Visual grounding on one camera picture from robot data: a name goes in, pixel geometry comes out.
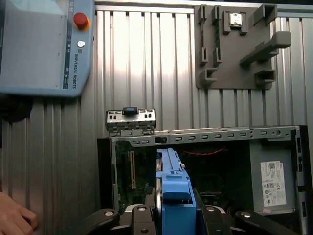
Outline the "person's hand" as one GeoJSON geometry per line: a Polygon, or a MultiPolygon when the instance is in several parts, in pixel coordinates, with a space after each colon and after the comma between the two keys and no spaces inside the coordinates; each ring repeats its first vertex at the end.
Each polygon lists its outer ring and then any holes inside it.
{"type": "Polygon", "coordinates": [[[0,234],[32,235],[38,226],[34,212],[15,202],[10,196],[0,193],[0,234]]]}

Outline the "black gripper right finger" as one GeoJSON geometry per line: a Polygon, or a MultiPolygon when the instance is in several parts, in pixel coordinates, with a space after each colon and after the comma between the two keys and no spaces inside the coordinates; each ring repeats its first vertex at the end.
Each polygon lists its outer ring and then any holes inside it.
{"type": "Polygon", "coordinates": [[[233,217],[221,208],[200,210],[201,235],[295,235],[296,232],[252,211],[238,211],[233,217]]]}

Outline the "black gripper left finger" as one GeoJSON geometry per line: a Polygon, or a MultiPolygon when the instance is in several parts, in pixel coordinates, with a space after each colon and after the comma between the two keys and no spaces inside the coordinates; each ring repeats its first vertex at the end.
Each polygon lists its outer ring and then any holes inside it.
{"type": "Polygon", "coordinates": [[[155,235],[152,210],[146,205],[133,206],[122,215],[113,209],[101,209],[80,223],[82,235],[155,235]]]}

